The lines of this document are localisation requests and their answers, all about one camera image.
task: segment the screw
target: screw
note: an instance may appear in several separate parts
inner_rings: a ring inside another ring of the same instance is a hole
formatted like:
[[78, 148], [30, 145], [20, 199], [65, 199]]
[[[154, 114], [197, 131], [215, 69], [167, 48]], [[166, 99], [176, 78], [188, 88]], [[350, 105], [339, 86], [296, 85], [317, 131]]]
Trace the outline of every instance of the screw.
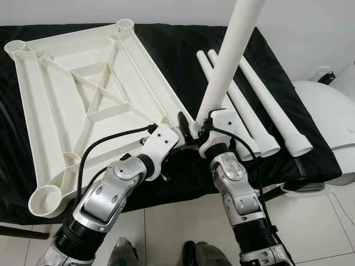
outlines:
[[115, 196], [112, 198], [111, 202], [112, 202], [112, 203], [115, 203], [115, 202], [117, 201], [117, 199], [118, 199], [118, 195], [115, 195]]
[[165, 182], [169, 182], [171, 180], [171, 178], [164, 176], [162, 173], [160, 173], [160, 177], [165, 181]]
[[97, 190], [96, 190], [96, 195], [100, 194], [102, 191], [102, 187], [99, 187]]
[[141, 138], [141, 139], [139, 140], [139, 143], [141, 143], [142, 145], [144, 145], [147, 138], [148, 138], [148, 137], [143, 137], [143, 138]]

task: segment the gray shoe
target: gray shoe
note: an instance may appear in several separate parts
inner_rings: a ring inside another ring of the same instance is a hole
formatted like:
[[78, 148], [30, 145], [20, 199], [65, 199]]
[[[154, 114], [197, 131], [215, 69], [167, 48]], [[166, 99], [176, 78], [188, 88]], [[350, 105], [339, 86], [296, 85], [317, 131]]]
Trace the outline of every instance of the gray shoe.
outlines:
[[187, 241], [182, 252], [183, 266], [232, 266], [227, 257], [206, 242]]
[[107, 266], [138, 266], [136, 250], [125, 237], [117, 240]]

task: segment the black cable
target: black cable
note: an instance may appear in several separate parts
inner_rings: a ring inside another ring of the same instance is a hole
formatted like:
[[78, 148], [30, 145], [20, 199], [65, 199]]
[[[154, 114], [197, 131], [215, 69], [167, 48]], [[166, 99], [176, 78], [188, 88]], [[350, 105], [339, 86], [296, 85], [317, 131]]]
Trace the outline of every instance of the black cable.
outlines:
[[101, 175], [103, 172], [105, 172], [107, 169], [107, 166], [102, 168], [99, 172], [97, 172], [93, 178], [91, 178], [90, 182], [87, 185], [87, 189], [85, 190], [84, 194], [87, 193], [87, 191], [89, 190], [89, 188], [92, 186], [92, 184], [95, 182], [95, 180], [99, 177], [99, 175]]
[[154, 130], [155, 128], [156, 128], [156, 125], [152, 124], [152, 125], [148, 125], [148, 126], [145, 126], [145, 127], [141, 127], [139, 129], [127, 130], [127, 131], [116, 133], [116, 134], [113, 134], [113, 135], [110, 135], [110, 136], [107, 136], [107, 137], [103, 137], [102, 139], [99, 139], [99, 140], [95, 141], [94, 143], [92, 143], [85, 150], [85, 152], [83, 154], [83, 157], [82, 157], [82, 160], [80, 161], [79, 171], [78, 171], [77, 195], [76, 195], [76, 198], [75, 198], [73, 209], [75, 209], [75, 207], [78, 205], [78, 203], [80, 201], [80, 198], [81, 198], [84, 164], [85, 164], [85, 160], [87, 159], [89, 153], [91, 152], [91, 150], [93, 148], [95, 148], [97, 145], [101, 144], [104, 141], [108, 141], [108, 140], [114, 139], [116, 137], [122, 137], [122, 136], [125, 136], [125, 135], [130, 135], [130, 134], [133, 134], [133, 133], [142, 132], [142, 131], [145, 131], [145, 130], [150, 131], [150, 130]]
[[[255, 163], [255, 168], [256, 168], [256, 174], [257, 174], [257, 179], [258, 179], [258, 189], [259, 189], [259, 193], [260, 193], [260, 202], [261, 202], [261, 206], [263, 208], [263, 211], [265, 213], [265, 218], [266, 218], [266, 221], [267, 223], [269, 224], [270, 227], [272, 227], [272, 223], [271, 223], [271, 220], [270, 220], [270, 216], [268, 215], [268, 211], [267, 211], [267, 208], [266, 208], [266, 203], [265, 203], [265, 197], [264, 197], [264, 192], [262, 190], [262, 179], [261, 179], [261, 174], [260, 174], [260, 167], [259, 167], [259, 162], [257, 161], [256, 159], [256, 156], [253, 152], [253, 150], [249, 147], [249, 145], [247, 143], [245, 143], [244, 140], [242, 140], [240, 137], [228, 132], [228, 131], [225, 131], [223, 129], [218, 129], [214, 126], [211, 126], [209, 128], [210, 130], [213, 130], [213, 131], [216, 131], [216, 132], [219, 132], [219, 133], [222, 133], [222, 134], [225, 134], [227, 136], [230, 136], [232, 137], [233, 139], [239, 141], [240, 143], [242, 143], [242, 145], [248, 150], [248, 152], [250, 153], [252, 159], [253, 159], [253, 162]], [[293, 264], [293, 266], [296, 266], [294, 261], [292, 260], [292, 257], [290, 255], [290, 253], [288, 252], [288, 250], [286, 249], [285, 245], [283, 244], [283, 242], [281, 241], [281, 239], [279, 238], [279, 236], [277, 235], [276, 232], [273, 233], [276, 240], [283, 245], [283, 248], [285, 249], [285, 252], [287, 254], [287, 256], [289, 257], [291, 263]]]

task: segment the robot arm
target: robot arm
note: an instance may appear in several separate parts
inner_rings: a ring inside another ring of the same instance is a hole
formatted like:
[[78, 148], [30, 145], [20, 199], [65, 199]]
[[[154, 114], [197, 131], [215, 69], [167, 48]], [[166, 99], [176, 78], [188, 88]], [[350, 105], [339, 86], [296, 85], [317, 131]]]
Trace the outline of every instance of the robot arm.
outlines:
[[37, 266], [90, 266], [133, 189], [160, 175], [161, 162], [179, 137], [167, 126], [149, 136], [141, 154], [111, 163], [102, 180], [93, 184], [63, 222]]
[[[216, 110], [210, 113], [205, 127], [217, 127], [234, 132], [234, 112]], [[230, 137], [216, 131], [206, 131], [206, 141], [200, 155], [211, 161], [213, 182], [222, 195], [235, 238], [240, 246], [242, 266], [293, 265], [276, 230], [268, 222], [247, 172], [233, 152], [228, 150]]]

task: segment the wall outlet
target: wall outlet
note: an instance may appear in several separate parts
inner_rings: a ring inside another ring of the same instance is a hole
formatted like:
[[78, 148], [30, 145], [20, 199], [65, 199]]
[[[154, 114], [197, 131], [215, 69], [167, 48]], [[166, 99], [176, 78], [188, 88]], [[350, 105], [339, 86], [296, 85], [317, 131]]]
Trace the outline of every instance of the wall outlet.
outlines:
[[333, 71], [333, 69], [329, 65], [317, 66], [316, 69], [312, 72], [312, 74], [308, 77], [308, 80], [319, 81], [321, 77], [323, 77], [324, 75], [326, 75], [331, 71]]

